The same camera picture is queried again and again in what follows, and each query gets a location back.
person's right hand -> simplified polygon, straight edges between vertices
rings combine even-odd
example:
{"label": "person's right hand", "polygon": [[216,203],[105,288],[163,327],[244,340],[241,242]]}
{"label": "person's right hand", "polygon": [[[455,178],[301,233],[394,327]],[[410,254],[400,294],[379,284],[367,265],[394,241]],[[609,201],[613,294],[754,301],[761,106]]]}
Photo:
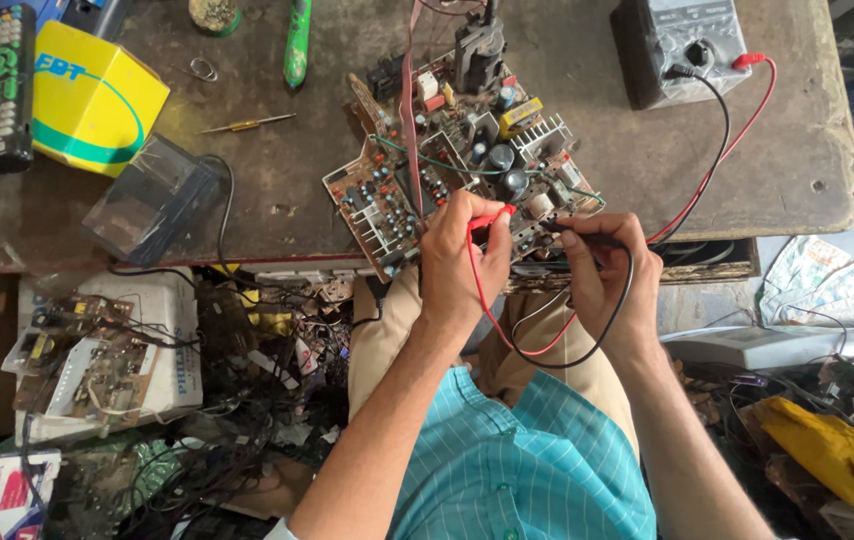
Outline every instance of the person's right hand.
{"label": "person's right hand", "polygon": [[[633,254],[633,281],[624,306],[601,343],[609,358],[647,357],[658,338],[658,288],[663,261],[647,249],[637,215],[609,213],[589,218],[568,217],[556,222],[580,234],[603,233],[620,240]],[[579,235],[565,230],[560,236],[572,275],[571,297],[577,319],[594,339],[600,338],[620,300],[627,280],[628,258],[623,249],[588,246]],[[601,263],[597,270],[594,256]]]}

blue striped shirt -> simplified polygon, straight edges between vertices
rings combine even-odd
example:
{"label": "blue striped shirt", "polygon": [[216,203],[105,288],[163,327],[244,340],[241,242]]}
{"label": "blue striped shirt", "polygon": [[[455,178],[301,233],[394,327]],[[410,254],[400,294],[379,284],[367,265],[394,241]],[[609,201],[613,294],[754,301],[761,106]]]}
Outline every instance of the blue striped shirt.
{"label": "blue striped shirt", "polygon": [[[651,539],[656,517],[616,423],[538,370],[513,410],[451,369],[413,447],[390,538]],[[267,540],[294,537],[284,523]]]}

green screwdriver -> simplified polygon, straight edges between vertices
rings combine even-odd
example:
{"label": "green screwdriver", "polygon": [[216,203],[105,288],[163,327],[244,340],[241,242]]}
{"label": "green screwdriver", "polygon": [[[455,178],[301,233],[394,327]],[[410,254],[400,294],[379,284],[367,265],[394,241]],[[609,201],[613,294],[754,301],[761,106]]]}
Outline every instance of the green screwdriver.
{"label": "green screwdriver", "polygon": [[307,37],[310,33],[310,9],[313,0],[293,0],[290,31],[284,54],[284,77],[292,89],[304,82],[307,74]]}

shirt sleeve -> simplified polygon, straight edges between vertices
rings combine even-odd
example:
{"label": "shirt sleeve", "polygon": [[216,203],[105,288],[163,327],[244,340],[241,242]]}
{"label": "shirt sleeve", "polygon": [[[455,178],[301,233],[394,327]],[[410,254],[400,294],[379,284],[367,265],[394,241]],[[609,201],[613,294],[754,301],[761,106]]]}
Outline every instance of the shirt sleeve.
{"label": "shirt sleeve", "polygon": [[298,538],[291,534],[287,528],[287,518],[280,518],[280,521],[277,521],[277,525],[265,536],[264,540],[298,540]]}

hand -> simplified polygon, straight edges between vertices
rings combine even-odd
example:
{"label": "hand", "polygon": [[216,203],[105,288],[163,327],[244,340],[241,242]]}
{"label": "hand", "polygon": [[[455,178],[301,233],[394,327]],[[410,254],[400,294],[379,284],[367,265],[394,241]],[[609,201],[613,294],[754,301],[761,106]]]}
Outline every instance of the hand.
{"label": "hand", "polygon": [[[649,348],[660,349],[658,338],[658,288],[663,261],[647,249],[637,215],[609,213],[590,218],[557,219],[577,233],[603,233],[620,240],[633,254],[633,282],[624,306],[602,343],[609,358],[649,357]],[[571,297],[577,319],[593,338],[599,338],[611,319],[627,279],[628,258],[623,249],[588,246],[579,235],[565,230],[560,235],[572,275]],[[594,256],[602,270],[597,271]]]}
{"label": "hand", "polygon": [[487,251],[468,242],[468,224],[475,217],[495,215],[504,202],[488,201],[468,191],[456,191],[431,216],[430,230],[420,243],[423,261],[423,309],[421,319],[461,333],[466,339],[484,313],[477,280],[470,267],[473,250],[483,296],[493,303],[511,273],[510,215],[501,214],[490,225]]}

